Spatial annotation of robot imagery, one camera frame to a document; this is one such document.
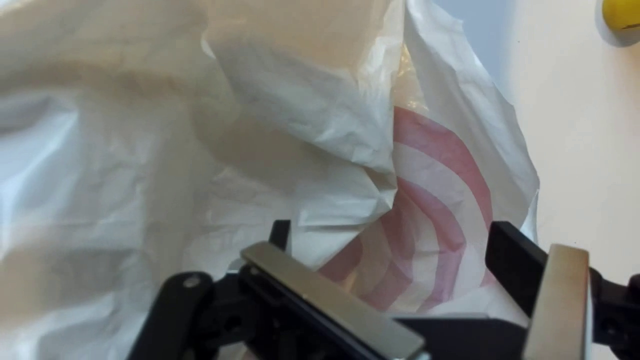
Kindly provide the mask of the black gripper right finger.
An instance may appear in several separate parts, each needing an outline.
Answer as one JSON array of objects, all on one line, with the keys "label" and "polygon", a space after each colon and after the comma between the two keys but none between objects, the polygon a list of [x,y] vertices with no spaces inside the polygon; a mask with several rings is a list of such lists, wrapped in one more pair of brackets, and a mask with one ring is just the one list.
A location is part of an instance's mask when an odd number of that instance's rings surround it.
[{"label": "black gripper right finger", "polygon": [[551,245],[522,360],[586,360],[589,339],[589,255]]}]

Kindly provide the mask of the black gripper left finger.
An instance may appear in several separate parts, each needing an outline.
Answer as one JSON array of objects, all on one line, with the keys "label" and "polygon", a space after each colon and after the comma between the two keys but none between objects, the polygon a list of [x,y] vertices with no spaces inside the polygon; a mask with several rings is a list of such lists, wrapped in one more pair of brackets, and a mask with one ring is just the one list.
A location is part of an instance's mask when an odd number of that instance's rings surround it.
[{"label": "black gripper left finger", "polygon": [[340,341],[363,351],[368,359],[416,360],[422,355],[422,336],[352,298],[269,243],[243,248],[242,258],[300,300],[312,317],[326,320]]}]

